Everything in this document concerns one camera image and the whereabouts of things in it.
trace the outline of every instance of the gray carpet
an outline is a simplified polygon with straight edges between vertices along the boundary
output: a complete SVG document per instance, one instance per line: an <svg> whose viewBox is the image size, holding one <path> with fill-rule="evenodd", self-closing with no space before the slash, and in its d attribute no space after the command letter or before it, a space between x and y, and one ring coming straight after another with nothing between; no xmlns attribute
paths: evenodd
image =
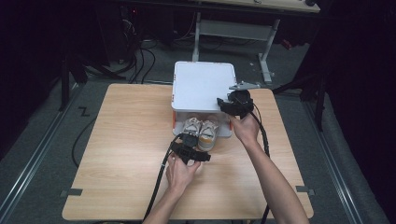
<svg viewBox="0 0 396 224"><path fill-rule="evenodd" d="M266 85L264 88L273 89L291 81L308 47L302 46L286 50L279 45L274 45L268 57L268 64L270 70L275 72L276 75L273 77L274 83L271 86ZM245 80L262 84L262 75L255 54L241 51L230 53L227 49L217 48L213 50L210 48L214 47L203 46L200 61L232 63L239 81ZM174 63L191 60L191 46L174 45L173 47L166 47L160 44L150 50L155 54L156 62L146 77L147 82L171 82ZM150 55L145 54L143 74L148 71L151 62ZM132 72L129 71L124 75L129 77ZM71 150L78 135L98 114L107 86L114 82L114 80L106 77L90 76L89 82L82 88L81 93L65 114L64 121L50 142L46 156L7 223L73 223L62 218L65 198L60 196L62 190L70 188L77 171L71 159ZM304 182L315 191L315 195L310 196L315 213L310 222L349 223L347 213L326 166L316 129L310 121L311 118L307 115L304 105L300 102L295 91L288 91L288 93L278 95L276 101ZM24 130L18 142L0 162L1 202L11 191L13 184L33 155L42 136L58 114L60 105L60 85L58 84L53 89L49 99L31 117L28 127ZM81 116L81 107L86 107L85 114L89 116ZM328 100L324 111L323 127L323 133L328 140L340 171L346 178L346 183L360 210L363 223L388 223L384 213L375 201L375 196L361 175L359 166L350 154ZM91 130L92 125L76 143L78 162L88 142ZM235 222L231 222L231 220L190 220L188 223L220 224Z"/></svg>

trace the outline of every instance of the person's left hand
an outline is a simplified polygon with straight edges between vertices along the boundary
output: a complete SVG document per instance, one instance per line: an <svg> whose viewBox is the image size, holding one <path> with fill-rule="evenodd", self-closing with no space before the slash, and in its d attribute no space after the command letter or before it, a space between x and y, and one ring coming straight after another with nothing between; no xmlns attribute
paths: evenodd
<svg viewBox="0 0 396 224"><path fill-rule="evenodd" d="M201 162L196 161L193 165L186 165L183 160L172 153L168 157L168 167L166 168L166 177L168 179L168 188L176 192L183 193L186 187L194 179L194 174L200 167Z"/></svg>

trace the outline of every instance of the container lid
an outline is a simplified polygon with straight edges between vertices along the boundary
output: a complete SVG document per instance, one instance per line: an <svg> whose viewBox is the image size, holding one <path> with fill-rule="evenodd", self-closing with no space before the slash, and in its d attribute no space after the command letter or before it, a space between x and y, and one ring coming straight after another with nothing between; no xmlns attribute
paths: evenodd
<svg viewBox="0 0 396 224"><path fill-rule="evenodd" d="M235 84L230 63L177 62L172 107L178 112L219 113L217 98L227 99Z"/></svg>

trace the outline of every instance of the human arm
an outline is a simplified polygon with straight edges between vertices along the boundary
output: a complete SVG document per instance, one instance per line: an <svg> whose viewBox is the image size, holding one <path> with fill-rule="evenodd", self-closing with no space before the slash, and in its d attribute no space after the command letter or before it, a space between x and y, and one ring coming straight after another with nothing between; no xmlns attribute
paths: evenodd
<svg viewBox="0 0 396 224"><path fill-rule="evenodd" d="M150 211L143 222L144 224L161 224L168 222L177 202L183 195L187 186L192 182L196 170L201 165L199 161L196 161L193 165L188 166L174 153L168 157L168 164L166 168L168 188L158 203Z"/></svg>
<svg viewBox="0 0 396 224"><path fill-rule="evenodd" d="M230 117L236 137L244 145L259 177L265 200L276 223L309 223L303 206L289 182L257 142L259 124L248 114L243 119Z"/></svg>

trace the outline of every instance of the forearm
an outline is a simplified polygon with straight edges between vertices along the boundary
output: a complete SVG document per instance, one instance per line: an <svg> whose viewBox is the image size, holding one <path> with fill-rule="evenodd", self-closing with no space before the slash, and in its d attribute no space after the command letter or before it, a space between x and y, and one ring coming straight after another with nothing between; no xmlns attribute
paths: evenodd
<svg viewBox="0 0 396 224"><path fill-rule="evenodd" d="M289 182L257 142L244 144L257 172L265 200L277 223L308 223L303 206Z"/></svg>
<svg viewBox="0 0 396 224"><path fill-rule="evenodd" d="M168 223L169 217L172 215L178 200L182 196L182 191L167 189L158 203L149 213L143 222L144 224L162 224Z"/></svg>

